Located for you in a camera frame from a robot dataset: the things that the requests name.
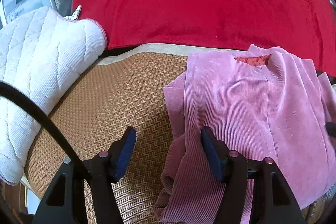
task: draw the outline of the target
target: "red blanket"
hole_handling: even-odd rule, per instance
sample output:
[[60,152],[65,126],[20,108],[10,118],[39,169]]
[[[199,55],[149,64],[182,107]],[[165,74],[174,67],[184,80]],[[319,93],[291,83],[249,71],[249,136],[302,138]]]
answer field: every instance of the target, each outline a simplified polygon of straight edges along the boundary
[[104,28],[108,49],[165,42],[247,50],[251,43],[314,61],[336,76],[329,0],[73,0]]

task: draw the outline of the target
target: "pink corduroy garment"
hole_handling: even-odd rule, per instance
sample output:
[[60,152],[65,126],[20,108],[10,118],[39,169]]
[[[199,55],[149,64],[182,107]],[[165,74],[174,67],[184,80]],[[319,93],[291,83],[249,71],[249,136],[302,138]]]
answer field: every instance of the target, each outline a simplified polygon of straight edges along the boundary
[[[267,65],[235,60],[263,55],[270,55]],[[191,54],[186,72],[163,91],[174,140],[154,206],[160,222],[212,223],[215,218],[224,185],[202,149],[204,126],[246,158],[273,158],[300,208],[336,181],[335,150],[325,130],[325,123],[336,119],[336,96],[326,73],[317,77],[312,60],[254,45],[247,52]],[[249,221],[252,192],[249,180],[243,224]]]

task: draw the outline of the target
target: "screw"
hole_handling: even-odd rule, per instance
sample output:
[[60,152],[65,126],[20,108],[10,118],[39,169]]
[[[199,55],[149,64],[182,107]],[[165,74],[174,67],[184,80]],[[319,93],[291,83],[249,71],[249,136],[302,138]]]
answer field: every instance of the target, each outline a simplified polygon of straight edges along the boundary
[[106,158],[108,155],[109,155],[109,152],[107,152],[107,151],[102,151],[102,152],[99,153],[99,157],[101,157],[101,158]]
[[64,160],[63,160],[63,162],[65,164],[70,164],[71,163],[71,159],[69,157],[65,157]]
[[272,164],[272,163],[274,163],[274,160],[273,160],[272,158],[270,158],[270,157],[266,157],[266,158],[265,158],[265,161],[266,161],[266,163],[268,163],[268,164]]
[[229,152],[229,155],[233,158],[237,158],[239,156],[239,153],[236,150],[231,150]]

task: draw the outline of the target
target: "white quilted pillow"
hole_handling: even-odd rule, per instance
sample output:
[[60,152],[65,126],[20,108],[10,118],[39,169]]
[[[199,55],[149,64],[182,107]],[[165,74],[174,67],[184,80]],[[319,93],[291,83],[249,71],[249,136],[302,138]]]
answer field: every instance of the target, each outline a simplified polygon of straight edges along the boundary
[[[0,30],[0,80],[13,85],[46,114],[106,45],[94,20],[73,21],[48,7],[20,16]],[[18,183],[41,126],[0,98],[0,178]]]

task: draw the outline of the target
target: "rattan mat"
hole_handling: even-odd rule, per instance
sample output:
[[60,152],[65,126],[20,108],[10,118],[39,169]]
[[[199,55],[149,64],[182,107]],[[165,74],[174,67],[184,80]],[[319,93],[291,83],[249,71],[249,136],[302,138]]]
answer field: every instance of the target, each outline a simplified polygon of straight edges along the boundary
[[[107,150],[127,126],[137,130],[128,171],[113,185],[125,223],[157,223],[152,207],[162,189],[160,174],[172,141],[162,87],[186,69],[186,60],[185,56],[139,53],[110,65],[96,65],[81,75],[50,114],[82,160]],[[40,198],[65,156],[41,130],[25,168]],[[87,185],[85,199],[89,223],[96,223]],[[308,213],[307,223],[315,223],[309,219],[321,214],[324,203],[322,198],[303,211]]]

